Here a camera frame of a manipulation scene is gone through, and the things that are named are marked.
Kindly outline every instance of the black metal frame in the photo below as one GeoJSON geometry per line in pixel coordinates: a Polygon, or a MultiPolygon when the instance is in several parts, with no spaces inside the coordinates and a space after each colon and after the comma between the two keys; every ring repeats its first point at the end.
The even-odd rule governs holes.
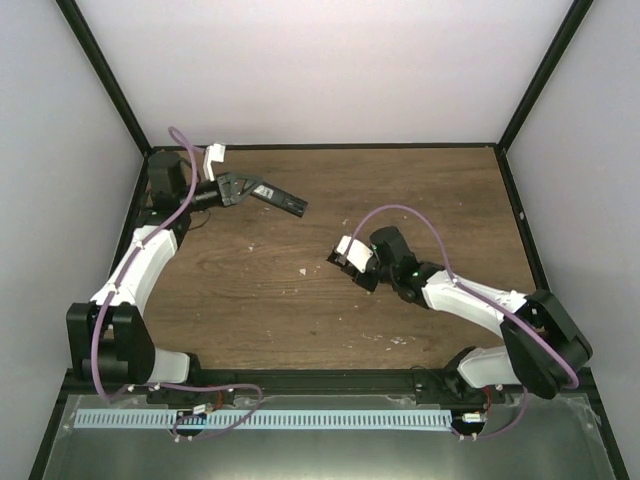
{"type": "MultiPolygon", "coordinates": [[[[84,20],[75,0],[56,0],[61,12],[69,22],[89,61],[93,65],[96,74],[109,94],[115,108],[118,110],[129,133],[136,142],[143,155],[144,162],[136,188],[131,200],[129,212],[122,231],[113,265],[117,265],[130,242],[133,234],[135,220],[140,210],[140,200],[143,196],[148,181],[147,158],[158,150],[175,149],[168,147],[151,147],[147,141],[140,124],[138,123],[127,99],[118,85],[104,55],[102,54],[89,26],[84,20]]],[[[509,122],[500,142],[487,143],[410,143],[410,144],[322,144],[322,145],[239,145],[229,146],[230,150],[307,150],[307,149],[354,149],[354,148],[446,148],[446,147],[488,147],[493,148],[496,161],[502,174],[507,196],[513,210],[514,219],[518,226],[520,238],[529,262],[531,273],[538,288],[548,288],[548,282],[542,267],[542,262],[535,247],[531,229],[524,215],[524,209],[518,195],[506,153],[513,143],[516,135],[524,125],[527,116],[533,108],[540,93],[551,77],[562,54],[569,45],[580,23],[587,14],[593,0],[574,0],[560,29],[554,37],[546,55],[544,56],[536,74],[527,88],[518,108],[509,122]]],[[[432,381],[434,371],[426,369],[410,370],[204,370],[203,375],[208,382],[224,384],[233,382],[255,382],[263,386],[270,394],[412,394],[416,395],[419,403],[439,403],[445,408],[463,408],[464,404],[446,399],[428,386],[432,381]]],[[[618,479],[628,479],[620,451],[609,425],[606,412],[600,400],[598,389],[593,380],[591,370],[584,368],[580,371],[581,386],[578,392],[588,395],[589,401],[595,413],[600,416],[600,433],[604,440],[609,459],[618,479]]],[[[87,383],[79,383],[68,373],[60,390],[60,395],[54,405],[53,413],[46,433],[43,437],[40,450],[36,457],[30,479],[39,479],[44,475],[46,463],[51,452],[58,425],[66,404],[68,395],[95,393],[93,386],[87,383]]],[[[150,394],[150,401],[162,401],[179,405],[181,403],[193,404],[192,400],[185,398],[180,392],[165,392],[150,394]]]]}

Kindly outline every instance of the white label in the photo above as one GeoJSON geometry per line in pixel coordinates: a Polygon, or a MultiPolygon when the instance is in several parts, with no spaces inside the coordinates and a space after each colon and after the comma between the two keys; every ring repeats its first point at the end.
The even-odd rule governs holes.
{"type": "Polygon", "coordinates": [[[265,187],[264,185],[260,185],[258,188],[254,190],[258,195],[262,195],[263,197],[271,198],[273,197],[273,190],[265,187]]]}

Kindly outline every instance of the gray wall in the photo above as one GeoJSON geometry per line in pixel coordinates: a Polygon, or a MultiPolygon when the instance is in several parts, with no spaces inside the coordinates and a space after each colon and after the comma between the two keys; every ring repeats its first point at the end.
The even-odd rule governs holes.
{"type": "Polygon", "coordinates": [[[141,157],[53,0],[0,2],[0,478],[24,479],[141,157]]]}
{"type": "Polygon", "coordinates": [[[640,478],[640,2],[595,2],[509,152],[551,287],[640,478]]]}
{"type": "Polygon", "coordinates": [[[152,145],[498,141],[571,0],[78,0],[152,145]]]}

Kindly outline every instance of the wooden table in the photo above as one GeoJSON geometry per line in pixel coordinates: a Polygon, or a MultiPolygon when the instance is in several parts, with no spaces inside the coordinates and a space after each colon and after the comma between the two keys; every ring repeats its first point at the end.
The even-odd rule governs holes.
{"type": "MultiPolygon", "coordinates": [[[[409,305],[389,286],[368,295],[325,260],[373,208],[415,207],[439,230],[454,270],[534,290],[491,149],[231,151],[225,169],[261,175],[309,202],[302,219],[255,198],[212,210],[189,232],[149,299],[158,347],[197,353],[207,368],[442,367],[462,348],[500,340],[446,313],[409,305]]],[[[192,215],[192,225],[203,214],[192,215]]],[[[441,262],[428,229],[386,211],[418,259],[441,262]]]]}

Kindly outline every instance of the robotic arm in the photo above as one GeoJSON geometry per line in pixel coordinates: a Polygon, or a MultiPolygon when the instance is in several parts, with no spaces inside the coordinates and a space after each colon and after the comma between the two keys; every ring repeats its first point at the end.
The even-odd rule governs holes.
{"type": "Polygon", "coordinates": [[[307,202],[271,185],[256,175],[223,173],[215,176],[213,163],[221,162],[224,146],[207,148],[204,172],[190,205],[148,242],[143,239],[162,225],[185,202],[189,187],[182,172],[182,157],[159,152],[149,158],[151,206],[142,206],[131,244],[107,283],[89,303],[75,303],[67,312],[67,332],[75,376],[92,377],[91,344],[100,307],[108,304],[100,332],[97,366],[105,381],[121,384],[194,383],[199,371],[196,355],[156,348],[144,321],[144,309],[162,269],[177,253],[191,223],[193,211],[237,205],[249,196],[302,217],[307,202]]]}
{"type": "Polygon", "coordinates": [[[449,312],[493,332],[502,347],[470,347],[452,360],[456,374],[445,379],[457,396],[466,388],[522,384],[542,398],[553,398],[568,383],[567,373],[527,332],[504,318],[503,313],[463,291],[473,291],[500,304],[531,326],[574,370],[593,351],[557,298],[548,291],[531,295],[502,291],[462,278],[453,281],[445,268],[419,262],[396,227],[385,227],[370,237],[370,246],[344,236],[328,258],[362,288],[373,292],[379,283],[391,284],[400,298],[425,309],[449,312]]]}

